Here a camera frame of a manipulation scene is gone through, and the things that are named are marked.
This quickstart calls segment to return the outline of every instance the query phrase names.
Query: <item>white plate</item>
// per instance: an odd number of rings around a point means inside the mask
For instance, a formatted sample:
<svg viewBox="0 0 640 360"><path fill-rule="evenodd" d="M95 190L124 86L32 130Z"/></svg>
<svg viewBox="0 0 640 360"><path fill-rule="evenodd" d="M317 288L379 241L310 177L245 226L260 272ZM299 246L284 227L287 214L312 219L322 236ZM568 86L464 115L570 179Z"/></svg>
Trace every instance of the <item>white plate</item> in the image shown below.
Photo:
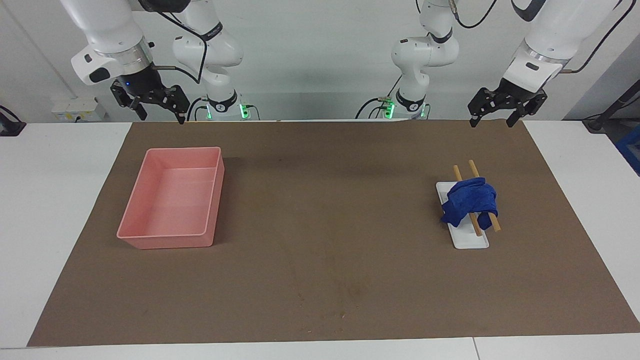
<svg viewBox="0 0 640 360"><path fill-rule="evenodd" d="M449 200L447 193L456 183L456 181L436 183L436 191L441 204ZM484 230L482 230L482 236L476 236L476 231L474 230L474 225L471 224L469 215L462 219L458 227L454 227L451 224L447 225L449 226L453 246L456 249L486 249L489 247L489 240L486 238Z"/></svg>

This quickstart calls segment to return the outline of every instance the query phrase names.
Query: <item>blue towel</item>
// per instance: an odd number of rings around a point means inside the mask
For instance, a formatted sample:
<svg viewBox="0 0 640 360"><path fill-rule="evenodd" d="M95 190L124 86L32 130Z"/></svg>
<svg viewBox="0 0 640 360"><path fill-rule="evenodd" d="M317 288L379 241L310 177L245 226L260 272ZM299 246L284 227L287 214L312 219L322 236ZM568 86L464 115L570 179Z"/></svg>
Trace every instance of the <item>blue towel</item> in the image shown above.
<svg viewBox="0 0 640 360"><path fill-rule="evenodd" d="M447 196L449 201L442 204L445 213L442 222L458 227L468 213L481 213L478 216L478 224L482 230L487 230L491 227L489 213L498 216L495 189L487 184L483 177L459 181L449 190Z"/></svg>

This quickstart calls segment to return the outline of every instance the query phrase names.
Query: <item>power outlet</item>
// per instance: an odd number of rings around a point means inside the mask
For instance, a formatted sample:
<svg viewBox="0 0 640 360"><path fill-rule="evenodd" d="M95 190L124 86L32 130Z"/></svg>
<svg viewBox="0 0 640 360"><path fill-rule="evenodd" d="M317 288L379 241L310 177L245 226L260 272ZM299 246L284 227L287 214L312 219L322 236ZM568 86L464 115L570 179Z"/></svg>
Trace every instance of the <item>power outlet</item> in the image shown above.
<svg viewBox="0 0 640 360"><path fill-rule="evenodd" d="M104 121L107 115L96 98L58 101L51 112L61 122L99 122Z"/></svg>

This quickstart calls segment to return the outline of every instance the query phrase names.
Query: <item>white table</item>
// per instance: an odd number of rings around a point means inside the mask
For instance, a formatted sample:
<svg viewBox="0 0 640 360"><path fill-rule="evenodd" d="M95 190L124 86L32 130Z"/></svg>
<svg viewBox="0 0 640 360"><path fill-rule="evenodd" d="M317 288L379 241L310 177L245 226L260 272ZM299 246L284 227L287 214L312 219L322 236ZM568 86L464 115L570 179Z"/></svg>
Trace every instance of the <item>white table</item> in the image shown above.
<svg viewBox="0 0 640 360"><path fill-rule="evenodd" d="M525 125L640 318L640 178L578 122ZM12 189L0 195L0 359L640 359L640 334L24 348L129 127L30 124L0 138L0 188Z"/></svg>

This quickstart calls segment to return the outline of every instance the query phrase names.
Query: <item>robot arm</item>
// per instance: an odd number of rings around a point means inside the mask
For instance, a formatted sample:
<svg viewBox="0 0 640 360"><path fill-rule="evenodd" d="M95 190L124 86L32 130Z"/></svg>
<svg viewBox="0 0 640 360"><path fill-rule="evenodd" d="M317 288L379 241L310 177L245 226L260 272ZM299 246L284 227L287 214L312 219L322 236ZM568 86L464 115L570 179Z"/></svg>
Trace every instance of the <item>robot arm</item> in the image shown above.
<svg viewBox="0 0 640 360"><path fill-rule="evenodd" d="M448 0L425 0L420 23L427 35L402 39L394 46L391 57L402 71L396 113L410 119L419 116L429 87L424 69L449 65L458 58L460 46L453 37L453 20Z"/></svg>
<svg viewBox="0 0 640 360"><path fill-rule="evenodd" d="M234 88L231 77L224 69L242 62L244 52L220 22L210 0L191 0L180 14L180 21L206 40L208 48L202 80L207 90L207 108L214 120L240 120L248 116L241 95ZM185 34L173 41L173 53L178 61L193 72L200 70L202 39Z"/></svg>
<svg viewBox="0 0 640 360"><path fill-rule="evenodd" d="M509 127L525 115L534 115L547 99L543 90L575 56L617 6L619 0L512 0L516 13L531 30L516 50L500 85L482 88L468 105L471 126L500 109L514 109Z"/></svg>
<svg viewBox="0 0 640 360"><path fill-rule="evenodd" d="M127 0L60 0L75 24L83 30L89 45L72 58L78 76L87 85L115 79L111 91L122 107L128 107L145 120L141 103L159 105L173 112L182 124L189 101L179 85L166 88L161 81L142 30L133 21ZM176 58L199 72L206 41L207 57L202 81L207 88L209 113L219 117L248 117L240 95L223 67L240 64L243 52L239 44L218 20L211 0L138 0L148 12L178 13L183 25L201 34L176 38Z"/></svg>

